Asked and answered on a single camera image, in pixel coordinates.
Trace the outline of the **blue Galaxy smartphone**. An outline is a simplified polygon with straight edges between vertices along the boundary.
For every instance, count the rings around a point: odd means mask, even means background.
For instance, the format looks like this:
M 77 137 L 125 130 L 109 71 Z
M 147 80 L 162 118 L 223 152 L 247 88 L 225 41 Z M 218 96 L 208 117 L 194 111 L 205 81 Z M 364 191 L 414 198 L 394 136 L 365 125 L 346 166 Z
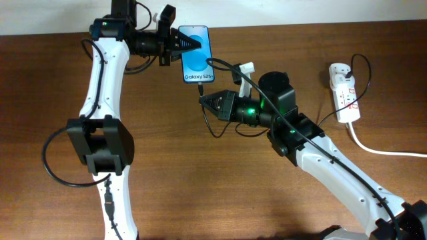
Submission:
M 205 25 L 182 25 L 179 31 L 201 43 L 199 49 L 181 54 L 183 80 L 185 83 L 209 83 L 215 79 L 214 69 L 206 62 L 211 57 L 209 31 Z

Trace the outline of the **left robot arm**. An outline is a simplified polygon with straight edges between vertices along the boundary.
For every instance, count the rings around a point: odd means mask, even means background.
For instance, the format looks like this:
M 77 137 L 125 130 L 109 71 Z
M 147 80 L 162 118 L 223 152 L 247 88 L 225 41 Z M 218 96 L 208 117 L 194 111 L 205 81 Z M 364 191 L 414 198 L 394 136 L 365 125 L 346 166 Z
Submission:
M 100 195 L 106 239 L 138 239 L 129 194 L 135 154 L 131 133 L 121 122 L 123 76 L 131 55 L 150 57 L 168 66 L 200 42 L 173 28 L 176 8 L 165 5 L 155 31 L 137 28 L 136 1 L 113 1 L 111 13 L 89 28 L 93 49 L 86 100 L 79 117 L 69 119 L 67 134 Z

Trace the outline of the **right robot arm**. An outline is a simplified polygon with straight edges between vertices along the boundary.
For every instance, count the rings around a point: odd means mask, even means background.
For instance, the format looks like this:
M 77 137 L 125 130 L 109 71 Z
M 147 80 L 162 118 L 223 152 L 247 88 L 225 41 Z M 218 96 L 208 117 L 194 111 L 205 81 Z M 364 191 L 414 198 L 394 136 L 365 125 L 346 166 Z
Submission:
M 258 100 L 223 90 L 199 103 L 218 119 L 268 129 L 275 152 L 323 184 L 361 224 L 369 239 L 425 239 L 426 203 L 409 204 L 371 179 L 313 121 L 298 111 L 286 73 L 261 76 Z

